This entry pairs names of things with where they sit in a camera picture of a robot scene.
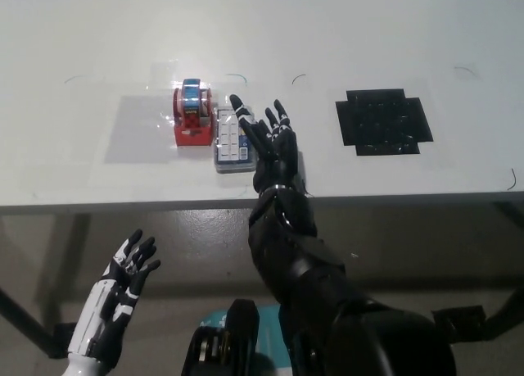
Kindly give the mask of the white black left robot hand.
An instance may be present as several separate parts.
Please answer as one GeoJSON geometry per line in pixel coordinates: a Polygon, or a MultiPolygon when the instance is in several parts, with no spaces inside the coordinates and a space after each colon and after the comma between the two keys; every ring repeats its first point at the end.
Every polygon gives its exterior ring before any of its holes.
{"type": "Polygon", "coordinates": [[[108,369],[116,367],[148,275],[160,267],[159,260],[150,260],[155,252],[155,239],[143,240],[141,229],[124,240],[84,303],[68,346],[70,354],[92,358],[108,369]]]}

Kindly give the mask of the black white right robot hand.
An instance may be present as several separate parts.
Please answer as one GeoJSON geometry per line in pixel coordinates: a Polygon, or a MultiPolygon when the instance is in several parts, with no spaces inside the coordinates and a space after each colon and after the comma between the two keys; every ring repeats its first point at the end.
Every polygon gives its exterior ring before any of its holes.
{"type": "Polygon", "coordinates": [[[292,188],[304,194],[299,173],[299,150],[296,133],[279,100],[274,109],[266,108],[268,122],[255,120],[238,95],[229,96],[238,123],[258,154],[253,186],[258,194],[274,186],[292,188]]]}

